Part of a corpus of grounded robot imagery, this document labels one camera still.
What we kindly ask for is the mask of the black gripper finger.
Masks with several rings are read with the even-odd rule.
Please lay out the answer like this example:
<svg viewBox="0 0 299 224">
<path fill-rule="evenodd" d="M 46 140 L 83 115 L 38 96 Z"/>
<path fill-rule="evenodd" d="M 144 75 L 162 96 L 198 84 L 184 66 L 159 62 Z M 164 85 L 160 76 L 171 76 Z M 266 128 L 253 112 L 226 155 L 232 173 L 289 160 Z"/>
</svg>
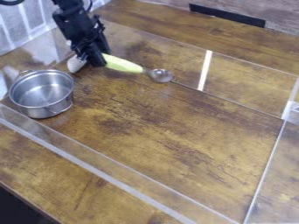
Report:
<svg viewBox="0 0 299 224">
<path fill-rule="evenodd" d="M 107 53 L 107 47 L 103 43 L 91 43 L 87 47 L 86 53 L 88 55 L 88 63 L 94 67 L 103 67 L 107 64 L 103 54 Z"/>
<path fill-rule="evenodd" d="M 98 29 L 96 42 L 98 42 L 98 46 L 99 46 L 100 51 L 106 54 L 111 54 L 111 48 L 110 48 L 110 45 L 108 45 L 108 41 L 107 41 L 107 37 L 104 35 L 104 30 L 103 29 Z"/>
</svg>

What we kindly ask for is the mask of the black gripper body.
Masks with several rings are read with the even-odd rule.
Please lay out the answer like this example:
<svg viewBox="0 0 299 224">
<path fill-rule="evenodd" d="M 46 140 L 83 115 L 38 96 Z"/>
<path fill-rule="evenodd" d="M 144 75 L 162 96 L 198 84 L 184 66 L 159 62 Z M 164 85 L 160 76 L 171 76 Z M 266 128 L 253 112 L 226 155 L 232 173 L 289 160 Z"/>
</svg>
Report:
<svg viewBox="0 0 299 224">
<path fill-rule="evenodd" d="M 64 38 L 70 41 L 70 49 L 82 60 L 88 60 L 87 47 L 96 42 L 98 29 L 106 30 L 99 15 L 90 17 L 90 9 L 84 8 L 83 0 L 52 0 L 52 2 L 59 6 L 52 18 Z"/>
</svg>

